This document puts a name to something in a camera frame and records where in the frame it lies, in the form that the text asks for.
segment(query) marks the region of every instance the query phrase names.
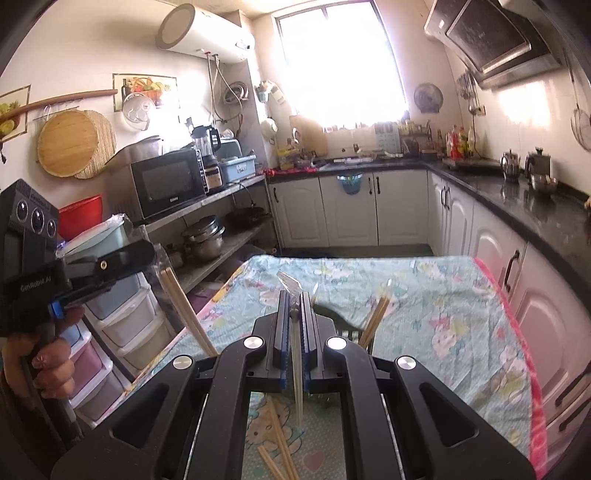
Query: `black countertop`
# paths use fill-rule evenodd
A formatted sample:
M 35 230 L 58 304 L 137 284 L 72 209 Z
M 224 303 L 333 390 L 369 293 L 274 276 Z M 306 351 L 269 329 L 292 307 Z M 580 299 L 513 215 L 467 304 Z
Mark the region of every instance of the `black countertop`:
M 457 185 L 507 223 L 537 248 L 564 277 L 591 314 L 591 217 L 583 203 L 556 194 L 538 197 L 527 182 L 506 183 L 498 171 L 471 174 L 450 170 L 442 162 L 416 159 L 368 164 L 332 164 L 316 172 L 298 172 L 268 178 L 269 184 L 338 174 L 385 170 L 428 170 Z

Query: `bowl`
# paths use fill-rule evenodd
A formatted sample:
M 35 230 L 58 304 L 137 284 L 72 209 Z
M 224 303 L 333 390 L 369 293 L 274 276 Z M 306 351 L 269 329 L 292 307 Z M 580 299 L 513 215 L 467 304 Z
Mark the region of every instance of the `bowl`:
M 103 219 L 103 199 L 95 195 L 60 209 L 57 232 L 67 241 L 74 240 L 82 232 L 92 228 Z
M 530 179 L 531 187 L 534 189 L 535 192 L 547 196 L 556 193 L 556 189 L 558 188 L 557 179 L 553 179 L 548 175 L 539 175 L 535 173 L 531 175 Z

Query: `hanging utensil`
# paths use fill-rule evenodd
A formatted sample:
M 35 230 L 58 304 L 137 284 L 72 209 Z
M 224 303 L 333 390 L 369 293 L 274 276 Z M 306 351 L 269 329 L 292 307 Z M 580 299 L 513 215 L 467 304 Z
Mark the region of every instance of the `hanging utensil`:
M 570 81 L 573 84 L 574 101 L 577 106 L 577 108 L 573 110 L 573 114 L 570 118 L 570 127 L 579 145 L 585 150 L 591 151 L 591 117 L 579 106 L 579 97 L 574 82 L 573 67 L 569 62 L 566 51 L 564 52 L 564 59 L 569 68 Z

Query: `microwave oven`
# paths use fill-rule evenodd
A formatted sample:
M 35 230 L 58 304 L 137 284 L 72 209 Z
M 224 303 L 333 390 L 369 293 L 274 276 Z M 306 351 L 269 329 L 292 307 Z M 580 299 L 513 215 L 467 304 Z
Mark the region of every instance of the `microwave oven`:
M 178 150 L 129 163 L 111 173 L 107 185 L 113 212 L 133 223 L 150 223 L 207 195 L 199 150 Z

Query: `framed picture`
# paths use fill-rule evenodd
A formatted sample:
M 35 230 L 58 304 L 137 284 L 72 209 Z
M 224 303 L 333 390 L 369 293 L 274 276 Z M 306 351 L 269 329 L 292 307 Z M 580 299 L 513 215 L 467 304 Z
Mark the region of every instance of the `framed picture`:
M 14 117 L 5 115 L 10 115 L 11 110 L 28 104 L 30 93 L 31 85 L 27 85 L 0 96 L 0 115 L 4 118 L 4 120 L 0 121 L 0 140 L 2 143 L 27 133 L 27 113 Z
M 113 97 L 113 108 L 120 112 L 123 100 L 130 93 L 141 93 L 152 99 L 156 108 L 179 108 L 176 77 L 146 75 L 140 73 L 114 73 L 113 88 L 117 93 Z

